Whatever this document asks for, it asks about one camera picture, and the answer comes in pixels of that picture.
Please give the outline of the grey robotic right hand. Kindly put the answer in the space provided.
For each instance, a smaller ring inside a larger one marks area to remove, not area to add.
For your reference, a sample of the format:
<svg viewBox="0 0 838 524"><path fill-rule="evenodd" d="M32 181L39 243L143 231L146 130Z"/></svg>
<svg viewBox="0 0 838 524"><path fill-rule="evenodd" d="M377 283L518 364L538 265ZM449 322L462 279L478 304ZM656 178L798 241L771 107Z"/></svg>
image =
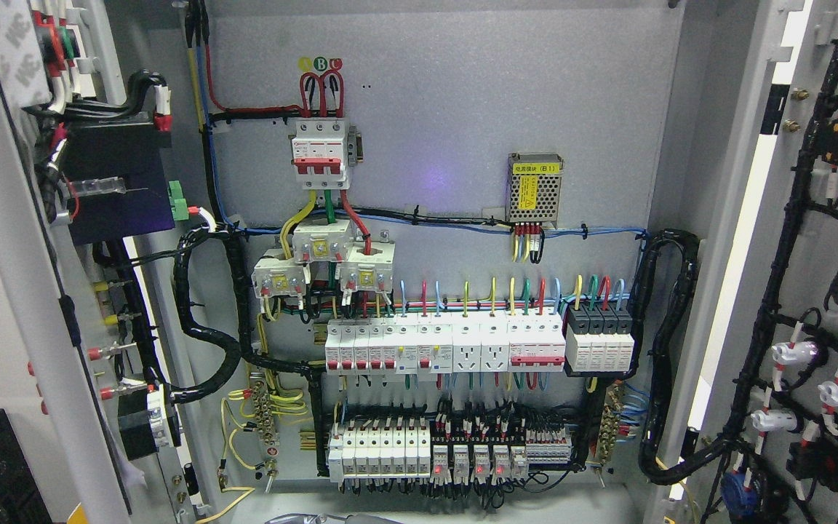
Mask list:
<svg viewBox="0 0 838 524"><path fill-rule="evenodd" d="M340 523L340 524L399 524L399 521L396 520L389 520L388 518L379 517L379 515L364 515L364 514L353 514L353 515L331 515L331 514L303 514L303 513L292 513L292 514L285 514L279 515L278 517L271 518L270 520L266 521L266 524L284 524L284 523L297 523L297 524L332 524L332 523Z"/></svg>

